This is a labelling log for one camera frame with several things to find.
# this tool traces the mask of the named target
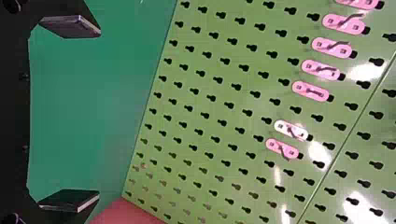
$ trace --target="green metal wall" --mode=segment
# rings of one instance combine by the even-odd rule
[[[99,189],[95,216],[120,197],[175,0],[87,1],[98,39],[30,38],[32,151],[28,187]]]
[[[385,2],[364,11],[334,0],[178,0],[123,197],[175,224],[395,223],[395,26],[384,21],[396,2]],[[371,32],[328,29],[330,13],[363,13]],[[317,52],[317,37],[358,54]],[[305,60],[346,78],[309,75]],[[332,101],[296,94],[296,81]],[[281,119],[313,139],[277,132]],[[298,159],[269,150],[270,138]]]

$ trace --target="pegboard hole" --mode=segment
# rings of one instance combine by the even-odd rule
[[[341,178],[347,177],[347,172],[345,172],[345,171],[335,170],[334,172],[335,172],[337,175],[339,175]]]
[[[323,161],[313,161],[312,163],[314,163],[320,169],[323,169],[326,165]]]
[[[394,150],[396,148],[396,143],[392,142],[382,142],[382,146],[387,147],[389,150]]]
[[[369,133],[358,132],[357,135],[360,136],[363,140],[366,140],[366,141],[371,138],[371,135]]]
[[[309,43],[309,37],[308,36],[297,36],[297,40],[300,41],[302,44],[307,44]]]
[[[270,98],[270,102],[276,106],[280,105],[281,103],[279,99],[273,99],[273,98]]]
[[[347,126],[342,123],[334,123],[332,126],[336,127],[341,132],[343,132],[347,129]]]
[[[384,8],[385,2],[384,1],[379,1],[378,4],[375,6],[375,9],[381,10]]]
[[[228,59],[228,58],[220,58],[220,61],[221,61],[222,63],[224,63],[225,65],[229,65],[230,62],[231,62],[231,59]]]
[[[219,181],[219,182],[224,182],[224,177],[221,175],[215,175],[215,178]]]
[[[265,30],[265,24],[264,23],[256,23],[254,24],[254,27],[257,28],[260,31],[264,31]]]
[[[195,187],[197,187],[198,189],[202,187],[202,184],[198,182],[193,182],[193,185],[195,185]]]
[[[220,142],[220,138],[216,137],[216,136],[211,136],[210,139],[213,140],[215,143],[219,143]]]
[[[197,74],[198,76],[200,76],[200,77],[204,77],[205,76],[205,74],[206,74],[206,72],[205,71],[195,71],[195,74]]]
[[[229,147],[232,151],[237,151],[237,150],[238,150],[238,146],[236,146],[236,145],[229,144],[228,147]]]
[[[242,207],[242,210],[244,210],[247,214],[251,213],[251,209],[248,207]]]
[[[352,160],[357,160],[358,157],[359,157],[359,154],[358,154],[358,153],[356,153],[356,152],[350,152],[350,151],[347,151],[347,152],[346,152],[346,155],[347,155],[350,159],[352,159]]]
[[[265,79],[267,79],[270,76],[270,74],[267,72],[259,72],[258,75]]]
[[[324,190],[327,191],[332,196],[337,193],[337,190],[335,189],[324,188]]]
[[[300,196],[295,194],[294,198],[296,198],[300,203],[303,203],[305,201],[305,197],[304,196]]]
[[[262,117],[262,121],[264,121],[268,125],[270,125],[272,123],[272,119],[270,119],[270,118]]]
[[[320,15],[318,13],[308,13],[306,15],[306,17],[311,19],[311,21],[318,21],[320,18]]]
[[[284,193],[286,191],[285,187],[275,185],[275,189],[279,190],[279,192]]]
[[[212,38],[214,38],[214,39],[219,38],[219,33],[216,33],[216,32],[211,32],[211,33],[209,33],[209,35],[212,36]]]
[[[268,223],[270,221],[270,219],[268,217],[259,216],[259,219],[261,219],[262,222],[264,222],[264,223]]]
[[[236,39],[236,38],[228,38],[227,42],[230,43],[231,45],[235,46],[236,44],[238,44],[238,39]]]
[[[180,179],[182,179],[182,180],[186,180],[187,179],[187,177],[185,175],[178,175],[178,177],[180,177]]]
[[[230,167],[231,166],[231,162],[230,161],[221,161],[221,163],[223,163],[226,167]]]
[[[274,168],[274,166],[275,166],[275,163],[273,161],[264,161],[264,163],[267,164],[268,167],[270,167],[270,168]]]
[[[265,184],[267,182],[267,179],[265,179],[264,177],[257,176],[256,179],[262,184]]]
[[[224,20],[225,17],[227,16],[227,13],[225,13],[225,12],[217,12],[216,16],[219,17],[220,19]]]
[[[248,69],[250,68],[247,64],[239,64],[238,67],[244,72],[248,72]]]
[[[231,84],[231,87],[234,88],[236,91],[241,91],[242,86],[240,84]]]
[[[183,22],[183,21],[175,21],[175,25],[176,25],[178,28],[183,28],[184,22]]]
[[[325,212],[325,211],[326,211],[326,206],[324,206],[324,205],[315,204],[315,207],[316,207],[320,212]]]
[[[285,213],[288,214],[289,217],[295,218],[297,216],[297,214],[293,211],[286,210]]]
[[[284,169],[283,172],[284,172],[286,175],[288,175],[288,176],[294,176],[294,171],[292,171],[292,170]]]
[[[263,2],[262,5],[265,6],[265,7],[267,7],[268,9],[273,9],[274,6],[275,6],[275,3],[269,1],[269,2]]]
[[[235,18],[234,21],[238,22],[239,25],[244,25],[247,20],[245,18]]]
[[[290,84],[290,81],[288,80],[288,79],[282,79],[282,78],[280,78],[280,79],[278,79],[277,80],[280,84],[282,84],[283,86],[289,86],[289,84]]]
[[[185,49],[186,49],[188,52],[193,53],[194,50],[195,50],[195,47],[194,47],[194,46],[186,46]]]
[[[288,32],[286,30],[275,30],[275,34],[279,35],[280,37],[286,37],[286,35],[288,35]]]
[[[248,174],[248,170],[247,170],[247,169],[239,168],[238,171],[239,171],[242,175],[247,175],[247,174]]]
[[[356,84],[365,90],[368,90],[371,86],[371,82],[369,81],[356,81]]]
[[[373,116],[375,119],[382,119],[384,118],[384,113],[382,112],[374,112],[374,111],[370,111],[369,115]]]
[[[253,199],[259,199],[259,194],[255,192],[249,192],[248,195],[250,195]]]
[[[382,37],[386,38],[389,42],[396,42],[396,34],[383,34]]]
[[[196,26],[196,27],[191,27],[191,30],[194,31],[196,34],[200,34],[201,33],[201,27]]]
[[[202,112],[200,115],[201,115],[204,119],[209,119],[209,117],[210,117],[210,115],[209,115],[208,113],[204,113],[204,112]]]
[[[390,98],[396,97],[396,90],[382,90],[382,93],[386,94]]]
[[[241,190],[241,188],[242,188],[242,186],[239,185],[239,184],[231,184],[231,186],[232,186],[233,188],[235,188],[236,190]]]
[[[213,197],[217,197],[218,196],[218,192],[215,190],[210,189],[209,193],[213,196]]]
[[[223,81],[222,77],[213,77],[213,80],[216,81],[218,84],[221,84]]]
[[[352,205],[358,205],[359,204],[359,200],[357,199],[353,199],[353,198],[346,198],[347,202],[350,202]]]
[[[369,164],[374,166],[374,168],[377,170],[381,170],[384,167],[384,164],[379,161],[370,161]]]
[[[374,215],[376,215],[378,217],[382,217],[382,215],[384,215],[384,212],[380,209],[370,208],[369,210],[370,210],[370,212],[374,213]]]
[[[396,192],[392,192],[392,191],[387,191],[387,190],[382,190],[381,193],[385,194],[385,196],[387,196],[390,199],[395,199],[396,198]]]
[[[212,159],[215,157],[215,155],[213,155],[213,153],[210,153],[210,152],[206,152],[205,155],[206,155],[210,160],[212,160]]]
[[[296,58],[288,58],[288,63],[291,63],[294,66],[297,66],[300,63],[300,60],[296,59]]]
[[[200,167],[200,168],[198,168],[204,175],[206,175],[207,174],[207,169],[206,168],[203,168],[203,167]]]
[[[358,180],[357,182],[358,182],[358,184],[360,184],[362,187],[364,187],[364,188],[366,188],[366,189],[368,189],[368,188],[371,187],[371,183],[370,183],[369,181],[366,181],[366,180]]]
[[[272,208],[277,208],[277,203],[268,201],[267,204],[270,205],[270,207]]]
[[[357,104],[354,104],[354,103],[345,103],[345,106],[348,107],[350,110],[353,110],[353,111],[357,110],[358,107],[359,107]]]
[[[254,159],[256,158],[256,154],[255,154],[255,153],[247,152],[246,155],[247,155],[249,158],[251,158],[252,160],[254,160]]]
[[[277,52],[276,51],[267,51],[266,53],[268,56],[270,56],[272,59],[277,58]]]
[[[198,7],[198,11],[202,12],[203,14],[206,14],[207,7]]]
[[[256,52],[257,48],[257,45],[247,45],[247,49],[250,49],[250,51],[252,52]]]
[[[223,127],[227,126],[227,120],[218,119],[218,123]]]
[[[258,142],[264,141],[264,137],[260,135],[253,135],[253,138],[256,139]]]
[[[369,63],[373,63],[377,67],[381,67],[384,64],[384,60],[381,58],[370,58]]]
[[[301,114],[301,112],[303,111],[299,106],[291,106],[290,110],[296,114]]]
[[[285,12],[288,12],[289,15],[295,15],[297,12],[297,8],[295,7],[285,7]]]
[[[348,220],[348,218],[346,216],[343,216],[343,215],[337,214],[335,216],[338,217],[338,219],[340,219],[340,221],[342,221],[342,222],[347,222],[347,220]]]

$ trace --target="green pegboard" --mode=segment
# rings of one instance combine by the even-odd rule
[[[301,223],[396,223],[396,67],[385,76]]]
[[[394,8],[367,13],[370,34],[354,36],[321,25],[329,13],[359,12],[328,0],[178,1],[123,197],[167,223],[297,223],[389,65],[394,30],[383,21]],[[348,41],[358,56],[318,53],[316,37]],[[346,79],[304,73],[308,59]],[[298,80],[333,101],[292,92]],[[313,140],[276,132],[279,119]],[[268,138],[299,159],[268,150]]]

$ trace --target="pink floor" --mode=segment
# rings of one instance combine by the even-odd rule
[[[90,224],[164,224],[158,218],[120,198],[91,221]]]

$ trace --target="pegboard hook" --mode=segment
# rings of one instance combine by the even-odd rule
[[[335,72],[335,71],[337,71],[337,69],[333,68],[333,67],[318,67],[315,71],[317,71],[317,72],[321,72],[321,71],[333,71],[333,72]]]
[[[333,45],[329,45],[326,49],[333,49],[339,45],[349,45],[348,41],[337,41]]]
[[[340,21],[340,22],[338,23],[338,26],[343,26],[345,23],[349,22],[349,21],[352,20],[353,18],[359,18],[359,17],[363,17],[363,16],[364,16],[363,13],[352,14],[352,15],[348,16],[348,17],[346,18],[346,20]]]

